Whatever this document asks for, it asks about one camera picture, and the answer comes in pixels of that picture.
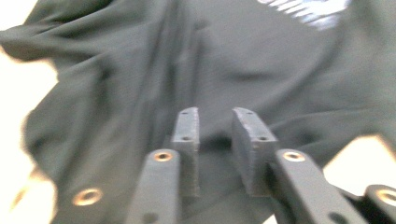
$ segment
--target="shirt logo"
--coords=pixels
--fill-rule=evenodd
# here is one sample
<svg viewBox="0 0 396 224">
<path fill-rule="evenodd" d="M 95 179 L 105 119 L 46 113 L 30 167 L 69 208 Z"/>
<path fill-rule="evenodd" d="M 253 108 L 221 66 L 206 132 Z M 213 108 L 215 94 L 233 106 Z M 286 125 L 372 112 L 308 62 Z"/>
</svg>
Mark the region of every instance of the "shirt logo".
<svg viewBox="0 0 396 224">
<path fill-rule="evenodd" d="M 333 28 L 352 0 L 257 0 L 319 31 Z"/>
</svg>

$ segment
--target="dark gray fabric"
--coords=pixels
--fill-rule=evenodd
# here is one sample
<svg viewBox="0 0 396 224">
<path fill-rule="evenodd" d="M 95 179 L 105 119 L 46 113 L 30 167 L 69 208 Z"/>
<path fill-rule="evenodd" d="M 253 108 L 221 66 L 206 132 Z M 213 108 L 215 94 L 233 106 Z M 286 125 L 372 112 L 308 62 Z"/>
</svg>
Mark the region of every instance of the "dark gray fabric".
<svg viewBox="0 0 396 224">
<path fill-rule="evenodd" d="M 51 57 L 59 83 L 29 116 L 25 142 L 57 184 L 54 223 L 122 223 L 144 156 L 199 107 L 202 197 L 183 223 L 262 223 L 230 151 L 233 107 L 257 112 L 282 147 L 324 165 L 356 136 L 395 143 L 395 11 L 354 1 L 318 31 L 253 0 L 39 0 L 0 32 L 13 57 Z M 95 205 L 75 207 L 82 189 Z"/>
</svg>

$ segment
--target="black cloth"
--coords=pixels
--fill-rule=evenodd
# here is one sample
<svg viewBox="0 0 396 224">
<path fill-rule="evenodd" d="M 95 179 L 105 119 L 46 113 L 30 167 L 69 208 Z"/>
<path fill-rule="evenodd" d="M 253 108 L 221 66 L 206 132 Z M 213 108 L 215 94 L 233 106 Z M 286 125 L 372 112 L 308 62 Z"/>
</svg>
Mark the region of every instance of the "black cloth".
<svg viewBox="0 0 396 224">
<path fill-rule="evenodd" d="M 59 83 L 25 142 L 58 187 L 53 223 L 122 223 L 142 161 L 199 107 L 201 198 L 182 223 L 262 223 L 234 168 L 231 109 L 257 112 L 282 147 L 328 162 L 360 134 L 396 143 L 395 4 L 354 1 L 319 30 L 255 0 L 39 0 L 0 32 L 16 58 L 51 58 Z M 85 188 L 104 198 L 71 201 Z"/>
</svg>

